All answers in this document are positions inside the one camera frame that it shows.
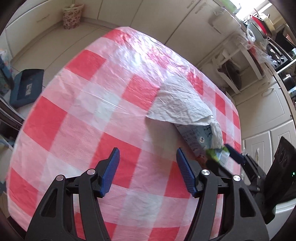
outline floral trash bin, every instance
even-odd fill
[[[84,4],[72,4],[70,7],[63,9],[64,29],[73,29],[79,26],[83,7]]]

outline floor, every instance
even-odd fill
[[[24,69],[44,69],[45,88],[59,70],[93,41],[105,35],[110,28],[93,23],[81,22],[71,30],[58,26],[30,47],[19,59],[12,62],[13,73]],[[18,109],[27,117],[33,104]]]

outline checkered tablecloth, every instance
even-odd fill
[[[7,177],[11,216],[23,227],[58,174],[81,175],[114,147],[120,163],[99,200],[113,241],[183,240],[197,199],[187,192],[176,150],[187,147],[173,124],[146,118],[163,81],[187,78],[212,110],[224,143],[241,149],[232,102],[192,64],[128,27],[99,38],[66,65],[33,106],[17,138]],[[234,174],[239,166],[229,162]],[[78,197],[77,232],[83,237]],[[222,199],[212,235],[217,233]]]

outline metal screw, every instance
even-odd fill
[[[56,177],[56,180],[57,181],[61,181],[61,180],[63,180],[64,179],[64,176],[63,175],[58,175],[57,177]]]
[[[205,175],[205,176],[207,176],[207,175],[210,174],[210,171],[207,170],[207,169],[203,169],[203,170],[202,170],[202,174]]]
[[[238,181],[241,180],[241,178],[240,178],[239,175],[234,175],[234,176],[233,176],[233,180],[235,180],[236,182],[238,182]]]
[[[86,173],[87,173],[88,175],[93,175],[93,174],[96,173],[96,170],[95,170],[95,169],[89,169],[89,170],[87,170]]]

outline baseboard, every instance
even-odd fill
[[[32,39],[20,52],[18,52],[11,60],[11,65],[15,64],[16,61],[19,60],[19,58],[29,49],[31,48],[35,43],[37,43],[40,39],[42,39],[45,35],[47,35],[49,32],[54,30],[55,28],[61,26],[63,24],[62,21],[52,25],[50,28],[39,34],[37,37]]]
[[[94,23],[94,24],[97,24],[97,25],[105,26],[107,28],[111,28],[111,29],[114,29],[114,28],[118,28],[119,27],[116,24],[109,23],[109,22],[106,22],[106,21],[103,21],[103,20],[93,19],[93,18],[81,17],[81,21],[83,21],[83,22],[89,22],[89,23]]]

